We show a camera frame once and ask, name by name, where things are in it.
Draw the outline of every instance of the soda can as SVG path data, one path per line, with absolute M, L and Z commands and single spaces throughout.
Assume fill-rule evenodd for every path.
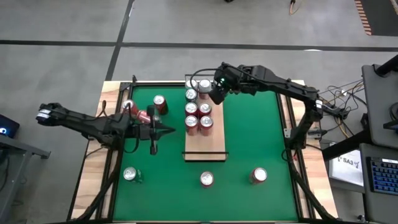
M 197 83 L 195 80 L 192 80 L 192 85 L 193 85 L 193 87 L 191 86 L 190 80 L 187 80 L 187 81 L 185 82 L 185 88 L 186 88 L 187 90 L 196 89 L 197 86 L 198 86 L 198 83 Z
M 198 133 L 198 119 L 195 116 L 187 116 L 185 118 L 185 129 L 190 136 Z
M 205 188 L 212 186 L 214 183 L 213 174 L 209 171 L 203 172 L 200 176 L 200 183 Z
M 167 106 L 166 98 L 162 95 L 156 95 L 154 98 L 154 105 L 160 115 L 165 115 L 169 112 L 169 107 Z
M 131 181 L 131 182 L 141 183 L 143 180 L 141 171 L 136 170 L 136 168 L 134 168 L 134 167 L 125 168 L 125 170 L 123 172 L 123 177 L 125 180 Z
M 136 103 L 133 100 L 125 100 L 122 104 L 122 107 L 123 107 L 123 113 L 128 113 L 130 110 L 131 115 L 137 116 L 139 110 Z
M 199 118 L 203 116 L 210 116 L 211 114 L 211 106 L 208 103 L 202 103 L 199 106 Z
M 204 136 L 209 136 L 213 130 L 213 119 L 209 116 L 200 118 L 200 132 Z
M 198 93 L 195 90 L 190 89 L 185 92 L 185 100 L 187 102 L 194 103 L 197 100 L 197 98 L 198 98 Z
M 198 116 L 198 106 L 196 103 L 187 103 L 185 105 L 185 116 Z
M 263 183 L 267 179 L 267 171 L 264 168 L 257 167 L 250 173 L 252 184 Z
M 137 119 L 138 119 L 139 121 L 141 121 L 141 123 L 144 123 L 144 124 L 149 124 L 149 123 L 150 123 L 150 117 L 149 117 L 149 115 L 147 114 L 147 111 L 144 111 L 144 110 L 138 111 Z M 154 120 L 155 120 L 155 121 L 158 121 L 158 122 L 160 122 L 160 123 L 162 122 L 162 120 L 160 119 L 160 117 L 157 116 L 157 115 L 154 115 Z
M 209 98 L 209 92 L 211 91 L 211 82 L 209 80 L 200 80 L 199 82 L 199 97 L 203 100 Z

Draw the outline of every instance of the keyboard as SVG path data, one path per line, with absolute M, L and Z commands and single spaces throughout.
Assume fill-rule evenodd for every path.
M 368 157 L 370 186 L 373 192 L 398 195 L 398 161 Z

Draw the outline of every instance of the green mat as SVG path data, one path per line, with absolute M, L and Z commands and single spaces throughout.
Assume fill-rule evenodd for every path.
M 115 203 L 116 221 L 297 221 L 282 127 L 275 93 L 231 95 L 224 102 L 226 162 L 185 162 L 184 87 L 138 87 L 134 101 L 145 108 L 157 94 L 164 95 L 169 113 L 164 124 L 176 132 L 159 142 L 156 156 L 149 141 L 133 154 L 123 155 Z M 126 140 L 126 150 L 136 140 Z M 123 179 L 129 166 L 140 169 L 141 184 Z M 263 167 L 265 183 L 251 185 L 250 172 Z M 211 171 L 213 186 L 204 189 L 200 174 Z

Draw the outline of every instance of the black robotic arm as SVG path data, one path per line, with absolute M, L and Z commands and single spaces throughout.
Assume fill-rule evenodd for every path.
M 122 149 L 125 139 L 136 138 L 151 140 L 150 154 L 157 153 L 157 140 L 174 128 L 153 119 L 154 107 L 148 106 L 149 124 L 137 123 L 130 113 L 116 113 L 107 115 L 104 112 L 106 102 L 103 101 L 105 116 L 92 117 L 86 114 L 70 111 L 59 103 L 41 104 L 36 120 L 44 126 L 64 126 L 81 133 L 85 138 L 95 138 L 103 147 Z
M 305 113 L 300 124 L 291 130 L 286 139 L 289 149 L 304 149 L 307 132 L 313 122 L 322 119 L 322 101 L 318 90 L 283 79 L 261 65 L 234 67 L 222 63 L 216 69 L 213 89 L 210 98 L 218 105 L 228 93 L 248 93 L 255 95 L 258 91 L 274 91 L 304 102 Z

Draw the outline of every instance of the gray floor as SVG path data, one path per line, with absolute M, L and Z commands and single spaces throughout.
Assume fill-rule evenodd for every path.
M 0 39 L 115 42 L 127 0 L 4 0 Z M 306 0 L 290 17 L 289 1 L 137 0 L 125 42 L 325 45 L 398 47 L 397 37 L 364 33 L 354 0 Z M 41 103 L 59 102 L 94 114 L 113 47 L 0 45 L 0 113 L 21 123 L 18 139 L 52 151 L 32 160 L 12 219 L 28 223 L 66 219 L 87 141 L 65 128 L 35 122 Z M 211 50 L 122 48 L 113 80 L 181 80 L 186 73 L 218 66 L 261 64 L 284 78 L 302 79 L 324 90 L 361 78 L 361 66 L 383 63 L 391 52 L 307 52 L 298 50 Z M 360 131 L 363 105 L 347 124 Z M 322 128 L 335 126 L 325 117 Z M 344 139 L 334 130 L 325 139 Z M 361 195 L 333 189 L 340 218 L 363 213 Z

